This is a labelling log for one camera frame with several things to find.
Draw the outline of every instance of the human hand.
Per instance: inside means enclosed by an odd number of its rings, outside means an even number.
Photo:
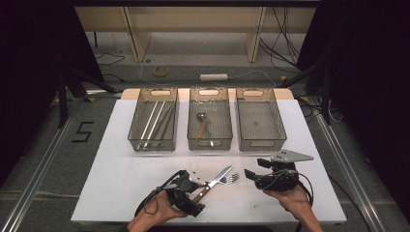
[[[147,231],[151,227],[163,224],[174,218],[184,218],[187,214],[173,208],[168,201],[166,191],[161,191],[151,198],[136,217],[127,226],[130,232]]]
[[[271,190],[263,190],[263,192],[276,198],[279,204],[289,211],[296,220],[299,220],[307,231],[322,231],[320,223],[308,202],[307,194],[299,185],[285,192]]]
[[[279,201],[279,204],[284,209],[292,213],[297,220],[300,220],[301,215],[304,214],[305,211],[309,211],[311,208],[308,202],[307,194],[299,185],[294,187],[292,190],[284,192],[271,190],[263,190],[263,192],[276,198]]]

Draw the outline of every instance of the white tabletop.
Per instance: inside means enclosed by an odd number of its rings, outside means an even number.
[[[176,218],[173,225],[272,224],[295,221],[278,201],[256,189],[246,179],[244,168],[256,174],[269,169],[257,165],[257,158],[269,159],[269,153],[239,151],[234,101],[230,102],[233,139],[229,151],[193,152],[187,140],[189,101],[180,101],[177,145],[174,152],[135,152],[128,140],[136,101],[119,100],[111,114],[102,143],[88,179],[79,197],[72,221],[126,222],[148,193],[162,185],[178,170],[186,169],[201,181],[213,179],[224,167],[233,165],[229,174],[241,178],[232,185],[216,185],[200,203],[206,207],[197,217]],[[341,223],[346,217],[313,143],[300,106],[294,100],[279,100],[278,108],[287,140],[282,149],[303,153],[314,160],[296,162],[297,170],[311,181],[314,190],[313,211],[323,223]]]

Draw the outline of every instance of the gray floor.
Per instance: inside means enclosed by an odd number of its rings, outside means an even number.
[[[90,44],[94,45],[92,33],[87,33]],[[272,42],[273,35],[264,35],[266,41]],[[292,41],[296,47],[303,42],[303,35],[294,35]],[[124,56],[124,60],[113,65],[110,64],[121,58],[104,55],[98,59],[104,74],[115,74],[123,78],[120,81],[113,75],[106,75],[107,84],[117,88],[141,88],[146,86],[177,86],[188,87],[191,85],[216,84],[199,81],[202,73],[227,73],[228,76],[239,76],[250,73],[244,77],[219,82],[224,86],[273,86],[272,82],[264,74],[274,80],[276,84],[281,82],[281,76],[291,77],[294,73],[284,72],[273,68],[270,57],[263,50],[258,50],[255,63],[247,60],[243,37],[240,34],[155,34],[150,42],[147,55],[142,66],[135,63],[130,52],[130,44],[127,35],[122,33],[98,33],[99,47],[94,48],[96,56],[104,53]],[[282,54],[287,54],[284,43],[278,46]],[[290,71],[296,71],[286,63],[275,61],[275,65]],[[167,66],[170,73],[167,77],[158,79],[152,75],[152,69],[156,66]],[[295,96],[304,93],[305,82],[291,87]],[[99,90],[97,87],[84,83],[88,90]],[[28,211],[19,225],[18,231],[116,231],[118,224],[80,225],[70,221],[78,196],[87,179],[93,160],[98,151],[110,113],[118,97],[110,97],[104,94],[93,95],[89,101],[75,99],[69,102],[71,107],[77,105],[70,126],[67,128],[64,139],[49,166],[46,175],[39,187],[38,194],[31,203]],[[309,109],[303,107],[306,115]],[[44,118],[37,136],[27,149],[27,154],[21,157],[14,171],[0,191],[0,223],[3,224],[21,192],[25,190],[36,168],[42,161],[47,148],[58,131],[58,102],[50,105],[49,112]],[[323,130],[317,120],[320,116],[307,117],[307,123],[319,151],[321,159],[328,174],[336,179],[349,193],[352,190],[343,175],[334,152],[327,141]],[[93,122],[84,125],[84,131],[91,131],[86,143],[73,143],[73,140],[83,139],[84,134],[76,131],[81,122]],[[358,175],[363,188],[378,216],[386,228],[386,231],[410,231],[409,223],[401,214],[398,206],[384,188],[383,183],[372,168],[365,162],[360,144],[357,143],[354,133],[349,129],[348,119],[341,122],[332,122],[332,129],[342,146],[345,155]],[[347,221],[343,224],[325,224],[325,231],[366,231],[363,219],[346,197],[343,191],[334,185],[335,192],[340,204],[347,215]],[[223,227],[212,228],[213,231],[294,231],[296,224],[273,224],[265,227]],[[211,228],[165,228],[165,231],[209,231]]]

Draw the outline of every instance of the knife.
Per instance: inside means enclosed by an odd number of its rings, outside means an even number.
[[[218,176],[215,177],[215,179],[211,182],[205,182],[206,187],[204,188],[204,190],[202,190],[201,192],[199,192],[199,194],[197,194],[195,196],[195,198],[193,198],[193,202],[198,203],[202,197],[209,191],[211,190],[212,187],[214,187],[218,181],[220,179],[222,179],[231,169],[232,169],[232,165],[225,167],[220,174],[218,174]]]

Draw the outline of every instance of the metal fork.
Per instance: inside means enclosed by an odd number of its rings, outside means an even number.
[[[236,173],[230,176],[222,177],[222,179],[220,179],[218,183],[223,184],[223,185],[228,185],[228,184],[232,184],[236,182],[238,179],[239,179],[239,173]]]

